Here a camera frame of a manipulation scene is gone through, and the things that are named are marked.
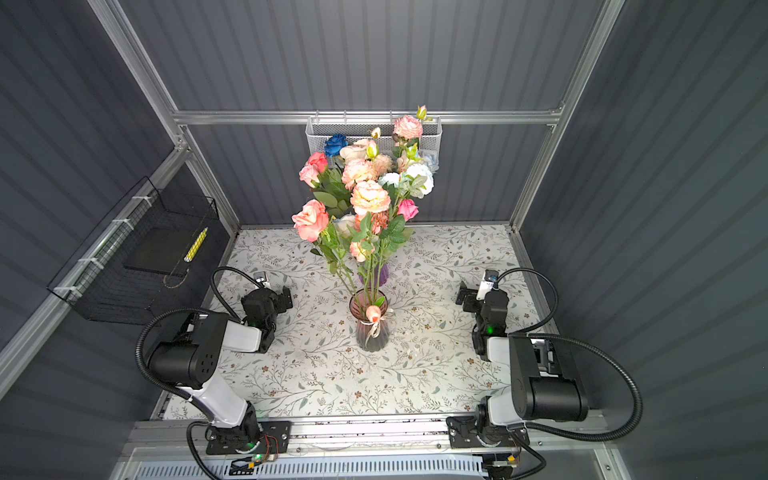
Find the large pink rose stem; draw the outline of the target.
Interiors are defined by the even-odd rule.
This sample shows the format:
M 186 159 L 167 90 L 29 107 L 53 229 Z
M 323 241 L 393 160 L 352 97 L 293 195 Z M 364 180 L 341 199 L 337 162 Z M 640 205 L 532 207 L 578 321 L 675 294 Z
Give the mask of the large pink rose stem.
M 354 294 L 356 290 L 352 270 L 346 265 L 346 244 L 326 211 L 326 206 L 318 200 L 310 200 L 299 213 L 292 216 L 292 220 L 299 237 L 312 244 L 310 252 L 322 257 L 329 272 L 341 281 L 350 295 Z

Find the red glass vase with ribbon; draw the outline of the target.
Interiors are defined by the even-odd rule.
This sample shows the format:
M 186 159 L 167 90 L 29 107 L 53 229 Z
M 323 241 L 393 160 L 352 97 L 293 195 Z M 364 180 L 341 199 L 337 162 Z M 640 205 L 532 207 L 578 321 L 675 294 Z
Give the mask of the red glass vase with ribbon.
M 379 316 L 376 321 L 370 320 L 367 316 L 367 310 L 374 306 L 379 310 Z M 379 292 L 374 302 L 369 301 L 367 292 L 364 289 L 358 290 L 349 301 L 350 314 L 355 319 L 355 338 L 358 345 L 367 352 L 376 352 L 383 349 L 389 341 L 390 324 L 392 317 L 388 313 L 388 298 Z

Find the white rose with green leaves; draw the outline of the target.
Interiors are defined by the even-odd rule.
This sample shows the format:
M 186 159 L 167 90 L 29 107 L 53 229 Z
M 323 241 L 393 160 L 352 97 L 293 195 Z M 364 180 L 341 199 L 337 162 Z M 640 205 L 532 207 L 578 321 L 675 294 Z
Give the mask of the white rose with green leaves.
M 334 221 L 334 226 L 338 234 L 345 238 L 350 238 L 355 232 L 357 217 L 354 214 L 347 214 Z

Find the peach peony spray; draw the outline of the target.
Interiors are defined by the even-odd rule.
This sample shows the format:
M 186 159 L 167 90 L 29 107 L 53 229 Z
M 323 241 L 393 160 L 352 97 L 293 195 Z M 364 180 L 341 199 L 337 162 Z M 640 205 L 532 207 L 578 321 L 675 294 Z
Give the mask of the peach peony spray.
M 359 264 L 359 268 L 360 264 L 366 261 L 370 261 L 373 264 L 386 262 L 383 250 L 379 246 L 379 235 L 383 233 L 388 226 L 388 214 L 386 212 L 379 212 L 356 217 L 357 222 L 355 225 L 355 232 L 349 250 L 352 257 Z M 380 288 L 381 287 L 376 287 L 372 290 L 364 288 L 369 300 L 375 300 Z

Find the pink red rose stem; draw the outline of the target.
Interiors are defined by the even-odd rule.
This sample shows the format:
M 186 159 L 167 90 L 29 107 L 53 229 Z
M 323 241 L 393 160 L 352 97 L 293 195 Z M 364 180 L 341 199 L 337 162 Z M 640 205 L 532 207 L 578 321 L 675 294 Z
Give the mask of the pink red rose stem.
M 328 157 L 323 152 L 313 153 L 308 158 L 305 165 L 314 165 L 314 166 L 317 166 L 320 170 L 323 170 L 325 167 L 329 167 L 333 170 L 333 173 L 331 174 L 331 178 L 334 181 L 335 191 L 336 191 L 336 194 L 339 196 L 340 201 L 339 201 L 339 207 L 331 210 L 337 210 L 338 212 L 349 211 L 351 209 L 351 203 L 350 203 L 351 193 L 345 186 L 344 182 L 342 181 L 342 170 L 332 160 L 329 160 Z

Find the magenta rose stem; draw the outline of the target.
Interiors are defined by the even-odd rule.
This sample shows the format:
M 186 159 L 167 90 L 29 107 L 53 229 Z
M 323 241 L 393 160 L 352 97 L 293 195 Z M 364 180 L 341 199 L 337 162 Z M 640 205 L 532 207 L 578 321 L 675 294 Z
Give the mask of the magenta rose stem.
M 419 208 L 412 199 L 405 199 L 400 202 L 397 214 L 402 216 L 406 222 L 412 220 L 419 213 Z

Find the light pink rose stem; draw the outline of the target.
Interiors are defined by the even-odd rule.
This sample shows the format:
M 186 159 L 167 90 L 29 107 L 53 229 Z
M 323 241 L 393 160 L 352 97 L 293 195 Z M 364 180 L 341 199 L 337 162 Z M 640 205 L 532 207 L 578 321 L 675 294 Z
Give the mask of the light pink rose stem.
M 315 199 L 328 209 L 338 208 L 340 201 L 331 178 L 332 173 L 329 167 L 320 170 L 314 165 L 305 165 L 299 173 L 299 179 L 310 187 Z

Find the white rose stem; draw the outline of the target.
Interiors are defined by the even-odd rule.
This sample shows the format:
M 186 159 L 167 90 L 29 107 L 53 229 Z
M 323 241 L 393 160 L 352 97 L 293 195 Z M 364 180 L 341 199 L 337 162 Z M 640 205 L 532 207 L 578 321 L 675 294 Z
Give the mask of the white rose stem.
M 421 150 L 420 157 L 422 162 L 430 169 L 432 173 L 439 170 L 438 152 L 434 150 Z

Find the blue rose stem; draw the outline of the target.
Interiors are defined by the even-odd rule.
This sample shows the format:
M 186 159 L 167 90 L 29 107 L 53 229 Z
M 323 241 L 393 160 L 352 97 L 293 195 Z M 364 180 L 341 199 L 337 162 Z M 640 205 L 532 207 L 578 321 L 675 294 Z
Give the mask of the blue rose stem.
M 347 146 L 347 137 L 343 134 L 335 134 L 325 141 L 324 153 L 327 157 L 340 156 L 341 150 Z

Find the pink cream peony spray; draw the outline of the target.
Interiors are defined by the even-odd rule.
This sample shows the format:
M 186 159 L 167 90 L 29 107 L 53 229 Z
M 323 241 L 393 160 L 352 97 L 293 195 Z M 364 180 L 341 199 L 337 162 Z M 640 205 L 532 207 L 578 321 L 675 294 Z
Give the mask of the pink cream peony spray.
M 421 105 L 415 115 L 405 115 L 394 122 L 392 152 L 396 158 L 402 156 L 407 159 L 417 158 L 424 132 L 424 122 L 427 120 L 429 120 L 427 106 Z

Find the pink tulip stem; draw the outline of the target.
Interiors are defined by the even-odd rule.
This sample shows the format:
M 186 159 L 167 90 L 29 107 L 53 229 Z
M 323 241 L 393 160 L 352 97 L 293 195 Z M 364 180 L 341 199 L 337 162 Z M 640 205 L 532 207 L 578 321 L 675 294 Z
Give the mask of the pink tulip stem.
M 378 324 L 388 308 L 387 298 L 384 295 L 379 296 L 373 303 L 366 307 L 364 315 L 368 324 Z

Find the blue purple glass vase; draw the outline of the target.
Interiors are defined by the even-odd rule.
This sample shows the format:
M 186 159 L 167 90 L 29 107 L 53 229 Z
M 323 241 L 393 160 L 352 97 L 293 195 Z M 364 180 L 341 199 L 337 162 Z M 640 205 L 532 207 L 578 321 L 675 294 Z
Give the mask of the blue purple glass vase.
M 366 261 L 360 264 L 358 279 L 365 289 L 375 289 L 385 285 L 390 277 L 390 268 L 387 262 L 373 264 Z

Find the white lisianthus spray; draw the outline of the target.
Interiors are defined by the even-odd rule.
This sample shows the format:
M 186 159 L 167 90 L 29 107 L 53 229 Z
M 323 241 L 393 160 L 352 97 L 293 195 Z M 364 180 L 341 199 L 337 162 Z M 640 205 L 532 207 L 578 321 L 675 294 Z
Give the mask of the white lisianthus spray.
M 379 235 L 379 246 L 385 255 L 387 262 L 391 256 L 407 241 L 405 233 L 406 221 L 397 214 L 401 201 L 423 199 L 434 188 L 433 173 L 422 162 L 408 166 L 400 173 L 387 173 L 378 180 L 379 185 L 389 195 L 390 205 L 386 210 L 388 214 L 388 226 Z

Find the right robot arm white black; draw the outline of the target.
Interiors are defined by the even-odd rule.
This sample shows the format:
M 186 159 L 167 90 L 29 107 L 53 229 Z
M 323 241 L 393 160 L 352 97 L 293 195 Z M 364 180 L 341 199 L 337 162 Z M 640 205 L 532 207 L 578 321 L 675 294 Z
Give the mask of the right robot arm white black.
M 456 449 L 511 447 L 527 437 L 532 420 L 580 422 L 589 406 L 570 347 L 526 332 L 506 331 L 508 296 L 485 280 L 477 289 L 462 283 L 456 303 L 475 317 L 472 342 L 484 361 L 508 369 L 508 386 L 484 397 L 474 414 L 446 419 Z

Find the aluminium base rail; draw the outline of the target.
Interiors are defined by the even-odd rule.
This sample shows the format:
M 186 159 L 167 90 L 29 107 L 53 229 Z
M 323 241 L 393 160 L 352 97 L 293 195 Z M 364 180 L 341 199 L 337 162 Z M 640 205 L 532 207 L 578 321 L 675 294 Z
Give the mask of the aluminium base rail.
M 448 414 L 294 417 L 290 433 L 252 479 L 485 479 L 482 465 L 510 467 L 515 474 L 537 460 L 510 445 L 486 447 L 460 438 Z M 181 420 L 137 423 L 111 474 L 114 479 L 201 479 Z M 535 430 L 530 448 L 547 461 L 540 479 L 627 479 L 613 443 L 587 443 Z

